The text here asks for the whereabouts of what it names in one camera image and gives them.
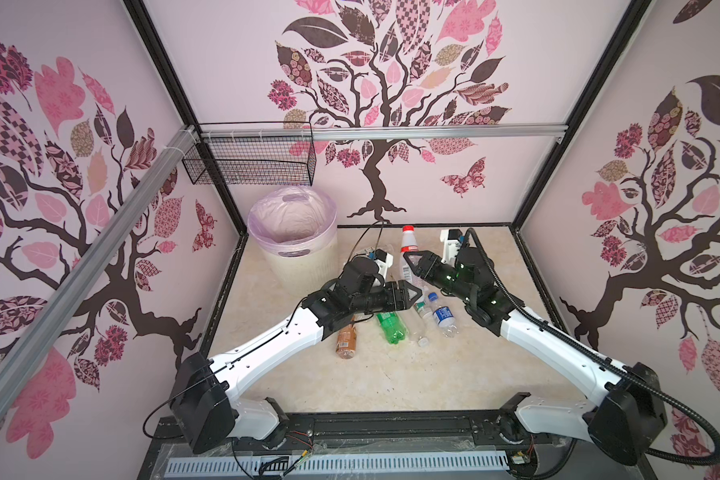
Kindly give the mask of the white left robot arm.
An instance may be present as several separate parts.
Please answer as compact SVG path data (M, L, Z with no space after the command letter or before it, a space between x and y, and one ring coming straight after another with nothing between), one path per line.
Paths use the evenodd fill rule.
M345 328L355 315L408 310L421 296L422 290L405 280L355 290L333 282L249 342L211 358L191 355L182 362L169 397L183 438L195 454L232 438L280 446L289 417L276 400L246 399L244 392L296 353Z

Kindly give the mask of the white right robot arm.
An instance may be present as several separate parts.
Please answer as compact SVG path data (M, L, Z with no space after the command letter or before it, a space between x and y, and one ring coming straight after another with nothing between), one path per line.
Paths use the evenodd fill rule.
M463 304L478 325L536 356L586 398L583 407L555 405L528 396L515 415L528 432L587 440L612 460L634 466L667 424L657 397L657 374L603 356L537 315L510 294L476 248L465 264L451 266L431 251L403 255L412 274Z

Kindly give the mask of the red cap clear bottle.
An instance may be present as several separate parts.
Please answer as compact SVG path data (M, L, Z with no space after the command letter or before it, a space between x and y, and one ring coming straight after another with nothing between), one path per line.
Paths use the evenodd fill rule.
M402 229L402 240L400 248L400 270L402 278L413 284L418 285L417 277L413 274L410 265L405 260L405 254L410 251L418 250L418 242L415 237L415 228L412 225L406 225Z

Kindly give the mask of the brown Nescafe bottle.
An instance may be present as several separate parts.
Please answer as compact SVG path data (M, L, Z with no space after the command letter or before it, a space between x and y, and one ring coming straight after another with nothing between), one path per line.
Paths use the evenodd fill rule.
M357 331L354 324L342 328L338 332L336 354L344 359L352 359L357 352Z

